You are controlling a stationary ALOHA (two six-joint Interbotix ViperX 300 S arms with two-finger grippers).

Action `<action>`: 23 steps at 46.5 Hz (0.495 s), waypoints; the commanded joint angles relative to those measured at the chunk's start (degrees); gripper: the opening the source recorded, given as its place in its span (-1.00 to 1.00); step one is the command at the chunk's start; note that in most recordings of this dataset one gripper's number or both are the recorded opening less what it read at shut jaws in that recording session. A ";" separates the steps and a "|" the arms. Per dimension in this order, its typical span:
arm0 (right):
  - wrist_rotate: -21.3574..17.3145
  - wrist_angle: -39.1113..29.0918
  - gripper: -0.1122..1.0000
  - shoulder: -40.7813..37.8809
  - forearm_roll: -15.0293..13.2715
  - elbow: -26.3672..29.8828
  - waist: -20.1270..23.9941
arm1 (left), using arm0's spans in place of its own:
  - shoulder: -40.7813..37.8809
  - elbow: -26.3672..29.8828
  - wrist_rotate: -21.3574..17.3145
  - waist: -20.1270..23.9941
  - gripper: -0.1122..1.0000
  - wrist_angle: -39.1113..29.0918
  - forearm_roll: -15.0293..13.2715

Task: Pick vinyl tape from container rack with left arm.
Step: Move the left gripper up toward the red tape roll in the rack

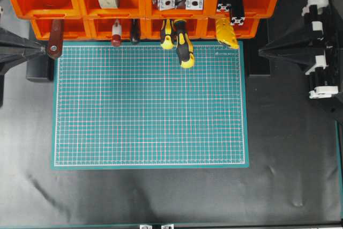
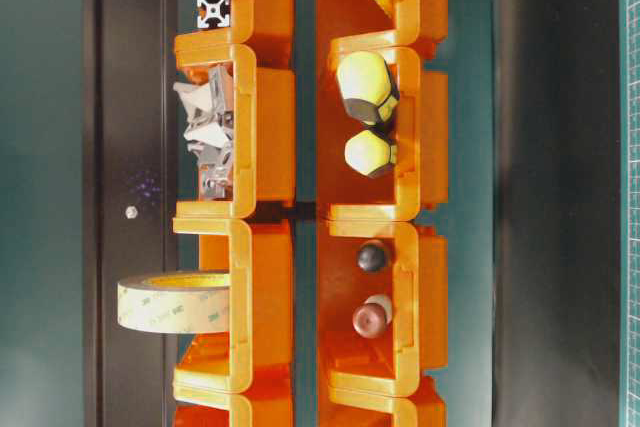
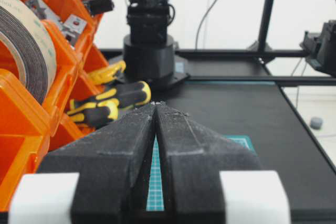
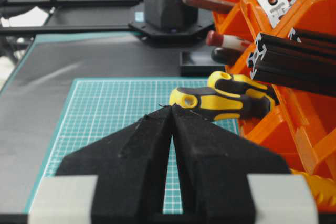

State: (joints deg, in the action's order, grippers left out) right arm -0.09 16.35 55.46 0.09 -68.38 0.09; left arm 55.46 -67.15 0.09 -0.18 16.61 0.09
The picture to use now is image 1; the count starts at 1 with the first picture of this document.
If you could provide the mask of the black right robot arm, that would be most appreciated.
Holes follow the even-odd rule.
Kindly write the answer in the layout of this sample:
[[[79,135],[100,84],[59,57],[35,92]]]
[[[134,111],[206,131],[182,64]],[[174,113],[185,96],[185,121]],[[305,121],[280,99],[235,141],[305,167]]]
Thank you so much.
[[[308,0],[303,27],[259,49],[261,57],[297,64],[309,79],[309,99],[342,123],[342,18],[329,0]]]

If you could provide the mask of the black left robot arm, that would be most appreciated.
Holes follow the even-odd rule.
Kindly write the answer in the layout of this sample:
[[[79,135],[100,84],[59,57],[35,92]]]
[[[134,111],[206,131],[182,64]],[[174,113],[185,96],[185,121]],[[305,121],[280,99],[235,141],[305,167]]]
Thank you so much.
[[[1,27],[1,76],[19,64],[46,54],[46,47],[41,43],[22,38]]]

